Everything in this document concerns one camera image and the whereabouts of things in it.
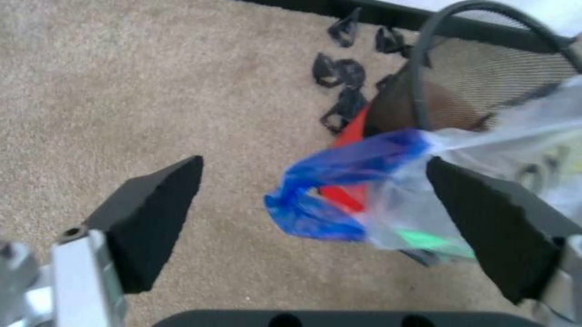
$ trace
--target black plastic clip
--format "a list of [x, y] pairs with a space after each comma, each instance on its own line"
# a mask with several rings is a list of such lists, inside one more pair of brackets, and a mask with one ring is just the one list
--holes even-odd
[[341, 76], [333, 60], [321, 52], [318, 53], [316, 60], [313, 62], [311, 72], [316, 83], [323, 87], [332, 88], [342, 83]]
[[366, 71], [354, 59], [340, 59], [335, 62], [335, 67], [339, 72], [343, 85], [352, 90], [359, 90], [364, 86]]
[[404, 47], [404, 36], [400, 32], [388, 28], [380, 27], [376, 32], [376, 51], [381, 53], [395, 53]]
[[338, 20], [327, 29], [327, 33], [338, 46], [349, 48], [354, 44], [361, 10], [361, 7], [357, 7], [348, 17]]
[[[339, 93], [339, 101], [321, 117], [320, 122], [333, 135], [337, 135], [356, 118], [367, 103], [368, 101], [359, 90], [343, 89]], [[338, 116], [338, 124], [330, 122], [332, 116]]]

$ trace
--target black frame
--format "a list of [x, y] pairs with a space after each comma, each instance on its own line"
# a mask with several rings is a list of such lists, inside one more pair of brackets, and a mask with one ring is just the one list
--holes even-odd
[[422, 311], [194, 310], [154, 327], [540, 327], [506, 313]]

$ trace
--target brown object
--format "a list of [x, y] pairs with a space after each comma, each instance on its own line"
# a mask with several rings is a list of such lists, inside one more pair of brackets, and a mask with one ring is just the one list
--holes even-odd
[[[365, 135], [419, 127], [414, 118], [414, 101], [409, 74], [400, 74], [394, 84], [382, 90], [370, 107]], [[482, 115], [452, 91], [429, 81], [423, 82], [424, 104], [433, 129], [470, 129]]]

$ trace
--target blue plastic bag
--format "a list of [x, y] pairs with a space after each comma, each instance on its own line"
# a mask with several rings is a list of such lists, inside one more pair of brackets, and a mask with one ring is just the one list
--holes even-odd
[[322, 240], [365, 240], [361, 223], [311, 190], [384, 180], [428, 148], [429, 143], [419, 131], [405, 129], [321, 151], [286, 171], [281, 185], [264, 197], [266, 209], [286, 234]]

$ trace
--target white wall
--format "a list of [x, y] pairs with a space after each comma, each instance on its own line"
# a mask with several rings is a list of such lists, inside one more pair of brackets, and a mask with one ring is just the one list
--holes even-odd
[[[458, 0], [378, 0], [437, 12]], [[582, 0], [497, 0], [511, 5], [550, 26], [563, 36], [582, 32]]]

